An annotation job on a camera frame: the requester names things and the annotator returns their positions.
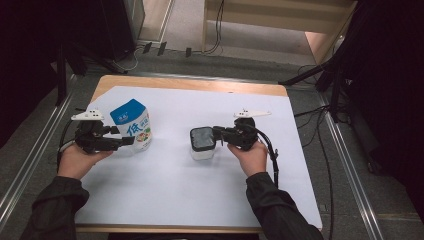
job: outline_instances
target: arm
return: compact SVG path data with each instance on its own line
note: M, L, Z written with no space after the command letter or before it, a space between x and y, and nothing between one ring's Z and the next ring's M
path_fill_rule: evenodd
M80 179L112 152L87 154L71 145L62 154L57 176L37 197L20 239L76 239L75 213L89 194Z
M290 195L277 189L266 172L267 148L256 142L249 151L228 145L248 176L247 199L269 240L323 239L303 218Z

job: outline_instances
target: white paper sheet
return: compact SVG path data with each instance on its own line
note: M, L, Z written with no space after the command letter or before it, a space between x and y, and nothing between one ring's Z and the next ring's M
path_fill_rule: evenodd
M88 109L99 109L105 125L114 125L109 113L132 98L147 107L152 144L134 155L121 147L93 167L82 180L90 199L77 212L77 224L260 226L246 199L246 176L226 143L217 143L210 160L195 161L190 154L191 129L233 127L233 114L248 109L272 113L255 122L280 154L280 189L310 224L322 228L288 97L114 87ZM270 160L267 171L273 177Z

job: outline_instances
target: wooden desk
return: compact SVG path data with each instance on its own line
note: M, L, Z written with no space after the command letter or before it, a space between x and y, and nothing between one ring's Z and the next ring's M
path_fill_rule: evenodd
M317 64L324 61L344 34L356 1L352 0L225 0L223 22L304 31ZM202 51L207 21L216 21L221 0L205 0Z
M272 118L255 121L271 139L274 148L280 150L280 187L293 194L306 219L322 227L283 86L104 76L88 109L98 108L109 125L108 112L123 104L120 98L133 97L146 104L149 111L152 144L136 155L128 155L122 147L112 158L96 164L82 179L91 196L76 215L77 231L261 232L245 196L246 176L226 147L217 144L211 160L195 161L190 156L189 130L212 125L232 127L234 118L227 111L228 106L235 106L239 111L240 104L248 109L264 104L271 108L268 110L284 109L286 114L275 110ZM276 123L280 125L279 122L284 122L281 129L269 129ZM267 166L269 172L272 172L271 165Z

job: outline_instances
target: hand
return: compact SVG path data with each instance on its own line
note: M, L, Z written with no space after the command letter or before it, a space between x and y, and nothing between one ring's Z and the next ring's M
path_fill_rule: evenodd
M231 144L228 144L227 147L239 159L241 168L247 177L259 172L266 172L268 150L263 143L255 142L249 151L240 150Z
M57 176L81 180L94 164L112 153L113 151L88 154L74 143L63 151Z

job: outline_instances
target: black sleeve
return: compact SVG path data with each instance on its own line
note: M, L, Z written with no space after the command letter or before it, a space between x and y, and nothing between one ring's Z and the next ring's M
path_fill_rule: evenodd
M55 177L33 203L31 217L20 239L76 239L74 216L88 197L81 181Z
M274 186L268 173L257 173L246 182L247 199L268 240L323 239L298 211L290 195Z

